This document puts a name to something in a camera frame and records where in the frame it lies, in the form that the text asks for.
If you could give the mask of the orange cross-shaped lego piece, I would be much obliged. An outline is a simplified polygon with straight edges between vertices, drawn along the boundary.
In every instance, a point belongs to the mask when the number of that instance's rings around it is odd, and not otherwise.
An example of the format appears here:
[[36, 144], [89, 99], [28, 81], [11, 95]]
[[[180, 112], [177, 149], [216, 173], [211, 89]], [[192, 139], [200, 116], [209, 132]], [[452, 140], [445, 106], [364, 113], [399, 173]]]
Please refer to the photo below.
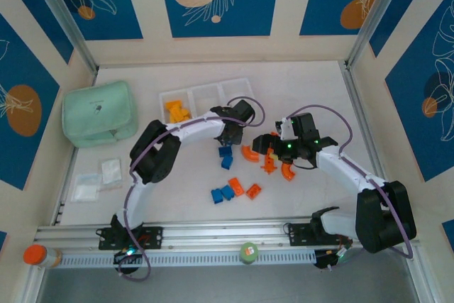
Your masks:
[[274, 150], [272, 148], [268, 148], [267, 152], [265, 153], [264, 164], [261, 166], [261, 168], [270, 175], [277, 169], [277, 166], [275, 164], [277, 160], [278, 157], [275, 154]]

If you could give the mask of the white three-compartment tray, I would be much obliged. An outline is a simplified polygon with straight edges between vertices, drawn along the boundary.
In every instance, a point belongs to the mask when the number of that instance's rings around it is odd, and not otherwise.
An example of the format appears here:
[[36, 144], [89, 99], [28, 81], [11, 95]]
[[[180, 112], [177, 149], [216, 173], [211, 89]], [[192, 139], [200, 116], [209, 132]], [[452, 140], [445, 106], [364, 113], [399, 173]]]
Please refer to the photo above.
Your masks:
[[255, 97], [248, 78], [228, 79], [160, 92], [161, 122], [170, 123], [170, 112], [165, 106], [167, 102], [181, 101], [182, 107], [189, 110], [192, 118], [196, 118], [212, 107], [227, 106], [228, 102], [236, 97]]

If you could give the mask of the green tape roll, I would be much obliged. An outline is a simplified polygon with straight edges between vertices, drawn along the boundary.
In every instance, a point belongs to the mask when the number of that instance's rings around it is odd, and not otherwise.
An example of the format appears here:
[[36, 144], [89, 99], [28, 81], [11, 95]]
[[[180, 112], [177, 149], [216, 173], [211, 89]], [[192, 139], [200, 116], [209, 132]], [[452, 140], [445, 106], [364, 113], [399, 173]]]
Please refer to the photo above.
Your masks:
[[240, 261], [246, 265], [253, 264], [259, 256], [258, 247], [252, 242], [246, 242], [240, 247]]

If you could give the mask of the clear plastic bag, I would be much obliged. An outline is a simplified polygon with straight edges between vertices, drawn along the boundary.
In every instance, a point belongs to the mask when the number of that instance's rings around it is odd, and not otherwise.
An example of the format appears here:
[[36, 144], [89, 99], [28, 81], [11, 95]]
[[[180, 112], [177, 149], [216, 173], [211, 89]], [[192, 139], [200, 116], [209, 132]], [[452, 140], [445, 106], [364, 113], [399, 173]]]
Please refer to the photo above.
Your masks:
[[76, 176], [71, 202], [96, 202], [101, 188], [101, 175], [82, 174]]
[[121, 160], [119, 158], [100, 160], [99, 173], [101, 175], [101, 191], [121, 187], [123, 183], [123, 176], [121, 170]]

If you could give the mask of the mint green zip pouch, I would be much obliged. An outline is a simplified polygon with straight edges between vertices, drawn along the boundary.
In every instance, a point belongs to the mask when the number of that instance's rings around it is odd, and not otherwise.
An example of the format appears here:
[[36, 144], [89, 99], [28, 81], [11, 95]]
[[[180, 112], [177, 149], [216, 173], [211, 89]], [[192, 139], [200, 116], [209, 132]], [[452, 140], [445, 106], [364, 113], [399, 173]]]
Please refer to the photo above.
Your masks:
[[129, 84], [120, 80], [67, 93], [62, 102], [62, 129], [77, 148], [134, 136], [138, 110]]

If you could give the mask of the jar with orange lid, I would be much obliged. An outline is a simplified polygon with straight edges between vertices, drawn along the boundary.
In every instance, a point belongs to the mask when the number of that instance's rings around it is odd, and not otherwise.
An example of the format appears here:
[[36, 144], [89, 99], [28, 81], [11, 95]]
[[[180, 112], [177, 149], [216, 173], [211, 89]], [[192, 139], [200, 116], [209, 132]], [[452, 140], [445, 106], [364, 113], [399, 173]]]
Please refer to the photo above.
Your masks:
[[62, 252], [56, 248], [33, 244], [24, 251], [23, 261], [29, 265], [54, 268], [61, 263]]

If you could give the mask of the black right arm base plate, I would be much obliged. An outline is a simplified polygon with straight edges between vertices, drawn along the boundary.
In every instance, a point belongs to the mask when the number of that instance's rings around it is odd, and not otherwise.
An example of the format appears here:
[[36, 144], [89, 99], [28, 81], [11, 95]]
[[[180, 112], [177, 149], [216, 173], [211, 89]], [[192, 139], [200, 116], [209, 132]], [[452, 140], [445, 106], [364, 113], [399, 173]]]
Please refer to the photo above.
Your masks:
[[313, 224], [285, 223], [284, 233], [290, 246], [346, 246], [352, 240], [346, 236], [326, 233], [320, 226]]

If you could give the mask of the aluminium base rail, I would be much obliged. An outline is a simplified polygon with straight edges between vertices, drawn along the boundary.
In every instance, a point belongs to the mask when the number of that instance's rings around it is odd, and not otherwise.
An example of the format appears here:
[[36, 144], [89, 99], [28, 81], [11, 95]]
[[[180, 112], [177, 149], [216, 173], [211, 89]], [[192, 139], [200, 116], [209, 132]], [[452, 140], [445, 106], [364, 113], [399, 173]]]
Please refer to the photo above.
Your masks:
[[[240, 219], [227, 221], [156, 222], [147, 227], [163, 228], [162, 249], [183, 250], [197, 248], [230, 248], [246, 241], [271, 248], [289, 245], [284, 225], [307, 224], [310, 218], [284, 217], [278, 219]], [[40, 226], [33, 241], [65, 250], [96, 250], [102, 225]]]

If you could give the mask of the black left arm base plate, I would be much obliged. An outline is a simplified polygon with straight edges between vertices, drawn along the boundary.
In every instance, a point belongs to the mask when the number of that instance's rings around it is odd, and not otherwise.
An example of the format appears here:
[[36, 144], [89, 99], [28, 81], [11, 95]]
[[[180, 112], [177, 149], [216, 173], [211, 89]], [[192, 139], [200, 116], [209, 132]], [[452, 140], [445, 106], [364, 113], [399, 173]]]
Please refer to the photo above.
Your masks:
[[[131, 230], [137, 242], [145, 250], [161, 249], [163, 227], [141, 225]], [[112, 227], [99, 228], [96, 230], [99, 237], [99, 250], [123, 250], [136, 248], [127, 230], [120, 227], [115, 230]]]

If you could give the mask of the aluminium frame post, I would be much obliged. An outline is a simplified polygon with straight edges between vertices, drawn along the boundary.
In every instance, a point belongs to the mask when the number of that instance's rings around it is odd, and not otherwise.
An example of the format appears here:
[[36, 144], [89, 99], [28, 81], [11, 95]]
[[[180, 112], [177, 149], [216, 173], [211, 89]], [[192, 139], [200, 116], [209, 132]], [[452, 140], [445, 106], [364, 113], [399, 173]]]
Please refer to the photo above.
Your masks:
[[345, 60], [345, 68], [351, 71], [355, 64], [358, 62], [360, 56], [366, 45], [369, 43], [372, 34], [375, 32], [378, 24], [380, 23], [383, 15], [385, 14], [391, 0], [375, 0], [367, 15], [357, 38], [350, 50], [347, 59]]
[[59, 23], [61, 29], [71, 42], [73, 48], [79, 53], [88, 70], [96, 76], [99, 66], [87, 47], [86, 41], [64, 0], [45, 0], [48, 8]]

